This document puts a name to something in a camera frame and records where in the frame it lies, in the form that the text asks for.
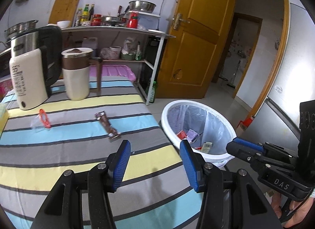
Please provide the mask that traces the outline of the person's right hand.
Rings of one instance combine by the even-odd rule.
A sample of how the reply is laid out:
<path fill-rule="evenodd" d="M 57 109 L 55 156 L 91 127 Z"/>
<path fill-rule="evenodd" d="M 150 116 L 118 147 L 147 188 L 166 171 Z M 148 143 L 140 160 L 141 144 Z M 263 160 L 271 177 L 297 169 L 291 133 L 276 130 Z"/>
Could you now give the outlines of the person's right hand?
<path fill-rule="evenodd" d="M 301 202 L 292 201 L 289 205 L 289 209 L 295 211 L 295 213 L 293 214 L 291 219 L 288 220 L 284 224 L 284 228 L 290 228 L 292 226 L 295 226 L 301 223 L 307 216 L 308 212 L 313 206 L 313 203 L 314 203 L 314 198 L 312 197 L 308 198 L 303 204 L 301 204 Z M 278 218 L 280 218 L 282 215 L 280 204 L 281 204 L 281 194 L 278 192 L 274 192 L 272 196 L 271 207 L 273 208 Z"/>

